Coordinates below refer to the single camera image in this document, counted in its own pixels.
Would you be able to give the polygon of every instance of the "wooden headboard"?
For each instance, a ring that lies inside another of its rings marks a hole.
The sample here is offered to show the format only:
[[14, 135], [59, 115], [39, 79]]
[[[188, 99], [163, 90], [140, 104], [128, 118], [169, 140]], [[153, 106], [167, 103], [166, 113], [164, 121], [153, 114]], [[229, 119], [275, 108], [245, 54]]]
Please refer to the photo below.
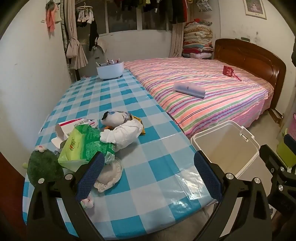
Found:
[[270, 108], [275, 109], [286, 74], [285, 63], [258, 45], [238, 39], [218, 39], [214, 59], [239, 67], [268, 81], [274, 87]]

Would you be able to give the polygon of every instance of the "red drawstring bag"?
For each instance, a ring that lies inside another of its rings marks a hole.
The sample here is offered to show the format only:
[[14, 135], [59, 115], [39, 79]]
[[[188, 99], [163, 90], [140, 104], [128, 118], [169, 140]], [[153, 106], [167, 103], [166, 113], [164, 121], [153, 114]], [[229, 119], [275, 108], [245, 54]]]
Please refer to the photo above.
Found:
[[234, 77], [234, 78], [237, 78], [239, 81], [242, 81], [240, 78], [238, 78], [234, 74], [234, 70], [231, 67], [228, 67], [228, 66], [224, 66], [224, 68], [223, 68], [223, 75], [226, 75], [226, 76], [229, 76], [229, 77]]

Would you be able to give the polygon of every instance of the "green plush toy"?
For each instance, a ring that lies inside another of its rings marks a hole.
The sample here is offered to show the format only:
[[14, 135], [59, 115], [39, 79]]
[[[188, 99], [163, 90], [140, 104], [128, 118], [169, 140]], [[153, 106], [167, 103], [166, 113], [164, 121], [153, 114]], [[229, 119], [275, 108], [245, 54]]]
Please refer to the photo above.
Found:
[[63, 168], [57, 160], [58, 156], [52, 151], [43, 146], [37, 146], [30, 156], [27, 168], [30, 183], [35, 187], [40, 178], [44, 178], [47, 182], [62, 178]]

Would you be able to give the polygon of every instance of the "white wall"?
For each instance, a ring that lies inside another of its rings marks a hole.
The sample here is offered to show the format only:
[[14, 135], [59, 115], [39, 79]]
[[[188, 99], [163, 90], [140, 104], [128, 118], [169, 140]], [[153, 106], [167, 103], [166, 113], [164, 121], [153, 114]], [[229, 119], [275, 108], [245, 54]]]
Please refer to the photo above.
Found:
[[246, 16], [242, 0], [219, 0], [221, 38], [249, 38], [284, 61], [287, 73], [276, 107], [284, 113], [295, 85], [296, 68], [291, 61], [295, 36], [276, 8], [268, 0], [263, 4], [267, 20]]
[[215, 46], [215, 41], [221, 37], [221, 23], [220, 23], [220, 7], [218, 0], [209, 0], [209, 5], [212, 8], [212, 11], [200, 12], [196, 4], [192, 4], [192, 14], [190, 14], [190, 21], [195, 18], [206, 20], [210, 23], [211, 29], [213, 31], [213, 46]]
[[107, 44], [105, 58], [133, 61], [146, 58], [168, 58], [171, 32], [134, 30], [101, 36]]
[[25, 175], [47, 115], [70, 85], [60, 23], [49, 36], [46, 0], [30, 0], [0, 40], [0, 151]]

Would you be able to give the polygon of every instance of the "bed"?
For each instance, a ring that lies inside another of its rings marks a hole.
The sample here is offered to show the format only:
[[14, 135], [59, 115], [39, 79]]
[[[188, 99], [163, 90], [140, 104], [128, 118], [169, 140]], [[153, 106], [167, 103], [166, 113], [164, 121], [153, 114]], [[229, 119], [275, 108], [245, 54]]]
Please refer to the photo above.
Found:
[[[242, 81], [223, 75], [224, 65]], [[275, 109], [286, 73], [286, 65], [273, 53], [238, 39], [218, 39], [214, 60], [146, 59], [126, 62], [125, 68], [188, 138], [227, 120], [249, 127], [265, 110]], [[204, 87], [205, 98], [175, 92], [175, 81]]]

